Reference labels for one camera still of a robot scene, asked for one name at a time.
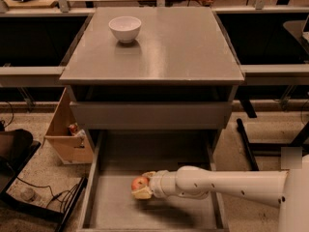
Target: white bowl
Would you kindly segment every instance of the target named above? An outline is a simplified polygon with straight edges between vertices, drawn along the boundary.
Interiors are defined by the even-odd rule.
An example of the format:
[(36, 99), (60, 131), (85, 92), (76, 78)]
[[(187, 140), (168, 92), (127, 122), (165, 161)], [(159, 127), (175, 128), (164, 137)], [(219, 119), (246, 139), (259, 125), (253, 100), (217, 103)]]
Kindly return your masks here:
[(109, 21), (109, 28), (121, 43), (131, 43), (138, 36), (142, 22), (132, 16), (116, 17)]

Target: gray table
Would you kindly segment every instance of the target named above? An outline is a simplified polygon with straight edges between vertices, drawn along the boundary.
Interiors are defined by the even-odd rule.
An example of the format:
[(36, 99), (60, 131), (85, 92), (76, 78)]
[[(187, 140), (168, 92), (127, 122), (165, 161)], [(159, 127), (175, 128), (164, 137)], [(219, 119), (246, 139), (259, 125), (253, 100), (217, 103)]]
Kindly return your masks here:
[[(108, 28), (122, 15), (142, 21), (130, 45)], [(146, 169), (189, 162), (215, 170), (212, 150), (243, 76), (210, 8), (99, 8), (60, 81), (79, 126), (100, 134), (90, 140), (97, 146), (80, 231), (227, 228), (220, 194), (142, 205), (129, 191)]]

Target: drawer front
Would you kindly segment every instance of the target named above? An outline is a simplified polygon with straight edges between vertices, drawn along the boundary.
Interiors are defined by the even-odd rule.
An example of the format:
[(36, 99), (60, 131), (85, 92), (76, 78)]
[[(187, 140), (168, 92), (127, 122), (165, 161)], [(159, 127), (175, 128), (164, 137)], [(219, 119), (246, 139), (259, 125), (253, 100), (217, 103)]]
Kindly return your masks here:
[(87, 129), (224, 129), (232, 103), (71, 102), (77, 123)]

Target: floor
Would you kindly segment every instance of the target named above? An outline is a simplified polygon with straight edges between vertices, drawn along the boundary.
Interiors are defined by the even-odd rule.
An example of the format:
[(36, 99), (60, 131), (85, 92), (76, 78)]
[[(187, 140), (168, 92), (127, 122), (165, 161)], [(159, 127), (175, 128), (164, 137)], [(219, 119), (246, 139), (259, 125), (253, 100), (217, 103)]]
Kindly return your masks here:
[[(238, 103), (226, 130), (221, 133), (216, 150), (215, 162), (220, 171), (246, 171), (250, 165), (245, 156), (242, 142), (237, 131), (237, 118), (241, 118), (251, 142), (289, 142), (309, 120), (306, 112), (306, 101), (292, 102), (288, 111), (281, 111), (277, 102), (253, 102), (258, 118), (250, 119), (241, 110)], [(56, 104), (38, 105), (32, 112), (23, 108), (14, 109), (14, 119), (6, 130), (25, 129), (30, 131), (36, 140), (42, 143), (41, 148), (33, 156), (19, 175), (19, 178), (37, 186), (51, 185), (54, 193), (71, 189), (79, 178), (88, 176), (89, 164), (64, 165), (47, 141), (44, 134), (51, 122)], [(7, 105), (0, 106), (0, 119), (9, 123), (12, 119), (11, 109)], [(263, 171), (280, 169), (280, 158), (258, 157), (259, 167)], [(16, 181), (9, 190), (16, 199), (20, 199), (20, 189), (25, 184)], [(45, 204), (50, 200), (47, 188), (35, 188)], [(223, 195), (225, 211), (231, 232), (274, 232), (277, 231), (278, 210), (252, 201), (246, 201), (229, 195)], [(83, 195), (78, 201), (66, 232), (75, 231), (78, 227), (79, 213)], [(53, 202), (49, 208), (59, 209), (59, 202)], [(41, 219), (17, 214), (0, 206), (0, 230), (3, 232), (53, 231), (55, 225)]]

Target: wooden box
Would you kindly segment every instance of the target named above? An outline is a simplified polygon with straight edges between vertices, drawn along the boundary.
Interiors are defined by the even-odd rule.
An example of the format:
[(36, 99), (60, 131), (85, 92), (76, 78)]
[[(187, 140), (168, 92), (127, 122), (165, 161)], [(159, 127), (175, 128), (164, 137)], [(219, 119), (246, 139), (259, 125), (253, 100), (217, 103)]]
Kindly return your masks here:
[(87, 136), (70, 135), (69, 125), (75, 123), (70, 110), (70, 96), (64, 91), (55, 110), (45, 139), (52, 145), (64, 164), (92, 163), (93, 150)]

